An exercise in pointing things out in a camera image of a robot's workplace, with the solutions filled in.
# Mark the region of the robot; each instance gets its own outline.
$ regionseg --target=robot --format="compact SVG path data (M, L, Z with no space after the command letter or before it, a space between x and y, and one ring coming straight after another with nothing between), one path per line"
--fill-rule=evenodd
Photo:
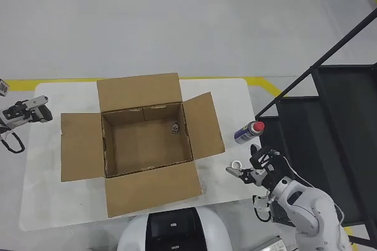
M295 225L299 251L352 250L341 226L344 214L327 193L285 176L284 169L289 168L302 179L278 151L253 144L250 153L252 168L228 167L226 171L246 184L253 183L268 190L267 206L277 201ZM341 220L336 208L341 212ZM257 217L268 222L271 213L267 220L262 220L258 214ZM197 207L137 216L123 231L117 247L117 251L173 249L231 251L232 246L222 220L208 208Z
M0 96L5 97L8 91L9 85L0 79ZM24 144L13 129L26 123L46 123L53 119L52 113L45 105L47 102L46 96L39 96L30 100L18 101L13 106L0 110L0 141L7 150L15 154L25 150ZM15 151L6 142L5 138L9 133L19 142L20 150Z
M320 189L300 177L290 166L288 159L270 147L259 148L253 144L250 148L250 169L226 168L226 171L244 183L263 186L269 191L269 205L276 200L286 211L289 219L296 227L296 243L299 251L326 250L351 251L349 237L341 223L344 219L342 210L332 198ZM283 167L277 163L284 160L297 177L309 186L283 174ZM341 212L338 220L336 208Z

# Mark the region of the white ring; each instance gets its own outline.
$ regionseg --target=white ring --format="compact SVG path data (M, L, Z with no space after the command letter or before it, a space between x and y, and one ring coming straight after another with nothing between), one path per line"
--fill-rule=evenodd
M238 164L239 164L239 168L235 168L235 167L233 166L235 163L238 163ZM242 165L241 165L241 162L240 162L240 161L232 161L231 167L232 167L233 169L241 169Z

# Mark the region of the metal staircase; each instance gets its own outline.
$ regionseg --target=metal staircase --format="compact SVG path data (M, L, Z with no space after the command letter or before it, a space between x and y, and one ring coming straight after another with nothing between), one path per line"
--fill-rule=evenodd
M351 242L377 248L377 63L322 65L375 18L377 8L256 119L266 125L262 145L277 148L301 176L330 194L345 225L366 225L370 240ZM319 96L284 97L310 74ZM278 116L262 117L273 105Z

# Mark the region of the gray floor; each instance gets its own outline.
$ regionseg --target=gray floor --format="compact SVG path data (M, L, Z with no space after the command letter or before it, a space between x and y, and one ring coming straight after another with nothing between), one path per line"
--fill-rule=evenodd
M287 76L300 75L373 5L369 0L0 0L0 77L265 76L282 90L290 83ZM375 61L377 21L329 63ZM272 98L261 87L249 91L255 112ZM291 95L314 93L306 80ZM32 96L11 92L0 99L0 108ZM18 129L26 143L29 133L28 126ZM34 232L18 228L25 159L0 146L0 248L114 250L129 219ZM276 234L289 250L295 248L292 229L259 222L248 200L212 208L227 225L234 250Z

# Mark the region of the white robot body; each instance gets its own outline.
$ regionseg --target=white robot body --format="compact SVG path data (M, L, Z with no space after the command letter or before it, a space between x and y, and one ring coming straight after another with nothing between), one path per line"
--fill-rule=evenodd
M222 222L221 218L207 207L201 206L191 208L198 213L200 224L202 226L202 232L204 234L203 241L206 244L207 251L232 251L231 240L229 234L227 233L225 224ZM146 249L147 234L148 234L148 219L150 215L141 215L135 217L127 228L123 231L121 238L119 240L119 245L117 246L117 251L144 251L151 250L151 247ZM167 224L170 225L170 229L178 227L179 223L170 223L165 220ZM174 243L169 249L180 251L184 250L185 247L179 246L178 243Z

